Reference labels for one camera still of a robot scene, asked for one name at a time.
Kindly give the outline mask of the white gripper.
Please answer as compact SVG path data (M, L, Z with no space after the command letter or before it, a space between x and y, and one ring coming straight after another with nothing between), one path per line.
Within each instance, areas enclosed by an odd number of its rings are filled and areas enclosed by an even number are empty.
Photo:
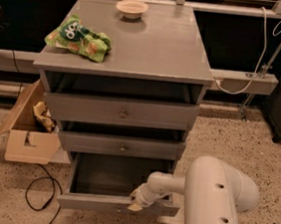
M154 193L146 183L131 192L130 197L134 198L135 201L131 202L129 209L135 212L142 211L143 208L148 208L155 201Z

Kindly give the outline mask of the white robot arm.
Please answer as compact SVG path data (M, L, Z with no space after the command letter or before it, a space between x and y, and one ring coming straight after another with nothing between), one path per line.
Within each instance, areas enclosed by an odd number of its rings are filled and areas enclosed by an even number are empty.
M141 211L177 193L184 198L184 224L239 224L238 214L255 209L259 188L250 176L214 156L194 160L182 177L150 174L131 193L131 211Z

